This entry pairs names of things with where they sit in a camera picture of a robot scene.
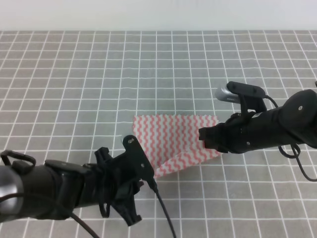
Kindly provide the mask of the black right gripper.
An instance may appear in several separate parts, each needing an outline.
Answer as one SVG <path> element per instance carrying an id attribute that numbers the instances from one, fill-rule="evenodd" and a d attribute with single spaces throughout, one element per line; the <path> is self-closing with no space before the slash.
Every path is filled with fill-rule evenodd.
<path id="1" fill-rule="evenodd" d="M 225 122 L 217 126 L 202 127 L 199 129 L 199 140 L 204 141 L 206 149 L 217 150 L 221 153 L 233 152 L 234 139 L 241 137 L 242 126 L 247 125 L 255 112 L 234 113 Z"/>

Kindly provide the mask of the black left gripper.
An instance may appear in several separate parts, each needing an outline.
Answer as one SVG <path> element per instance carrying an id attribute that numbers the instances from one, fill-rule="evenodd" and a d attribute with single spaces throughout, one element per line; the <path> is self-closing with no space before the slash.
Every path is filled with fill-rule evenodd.
<path id="1" fill-rule="evenodd" d="M 126 222 L 133 226 L 142 220 L 137 214 L 134 195 L 144 185 L 138 180 L 133 168 L 128 165 L 126 153 L 113 158 L 109 149 L 101 147 L 95 151 L 96 163 L 85 164 L 95 178 L 93 194 L 88 198 L 98 204 L 103 218 L 109 218 L 113 208 Z"/>

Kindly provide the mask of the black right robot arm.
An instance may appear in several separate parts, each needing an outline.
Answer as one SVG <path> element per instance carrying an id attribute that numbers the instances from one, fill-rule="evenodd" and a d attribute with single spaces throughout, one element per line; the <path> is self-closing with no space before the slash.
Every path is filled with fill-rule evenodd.
<path id="1" fill-rule="evenodd" d="M 220 101 L 240 104 L 241 112 L 224 123 L 200 128 L 199 140 L 205 148 L 233 154 L 294 144 L 316 148 L 315 91 L 299 91 L 283 106 L 271 110 L 264 103 L 265 91 L 258 86 L 230 81 L 215 95 Z"/>

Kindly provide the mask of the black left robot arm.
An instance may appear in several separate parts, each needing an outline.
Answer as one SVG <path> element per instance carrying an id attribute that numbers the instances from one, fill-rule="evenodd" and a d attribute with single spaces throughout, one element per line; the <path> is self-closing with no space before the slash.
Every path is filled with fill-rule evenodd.
<path id="1" fill-rule="evenodd" d="M 0 220 L 65 220 L 76 208 L 98 206 L 104 218 L 114 209 L 129 226 L 141 221 L 134 196 L 142 182 L 125 164 L 126 156 L 113 158 L 106 147 L 97 150 L 95 156 L 95 163 L 84 165 L 59 160 L 37 165 L 33 157 L 3 151 L 0 194 L 25 196 L 2 202 Z"/>

